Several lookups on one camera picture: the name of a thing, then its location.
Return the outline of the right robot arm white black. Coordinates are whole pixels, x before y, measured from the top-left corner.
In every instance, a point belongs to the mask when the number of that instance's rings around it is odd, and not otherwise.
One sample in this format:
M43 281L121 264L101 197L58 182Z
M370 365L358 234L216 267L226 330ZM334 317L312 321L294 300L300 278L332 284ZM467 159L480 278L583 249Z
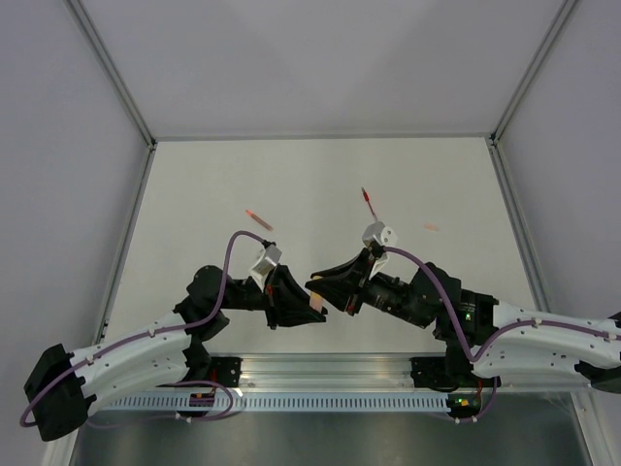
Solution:
M465 289L460 280L410 252L386 247L383 253L416 265L410 282L375 271L374 253L363 249L345 264L314 273L306 287L350 316L370 306L432 328L445 345L441 370L451 387L472 379L508 383L524 378L619 393L619 315L577 318L510 305Z

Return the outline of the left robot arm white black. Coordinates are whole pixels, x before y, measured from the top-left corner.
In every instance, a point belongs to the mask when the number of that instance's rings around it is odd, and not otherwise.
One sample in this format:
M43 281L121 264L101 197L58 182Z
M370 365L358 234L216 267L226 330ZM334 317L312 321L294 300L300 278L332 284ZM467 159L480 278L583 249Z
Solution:
M227 310L262 312L272 330L323 323L328 314L311 306L284 265L269 272L264 285L205 266L186 290L170 312L130 336L82 349L57 344L44 350L24 384L29 405L21 425L51 442L125 396L159 385L202 385L212 366L204 343L229 324Z

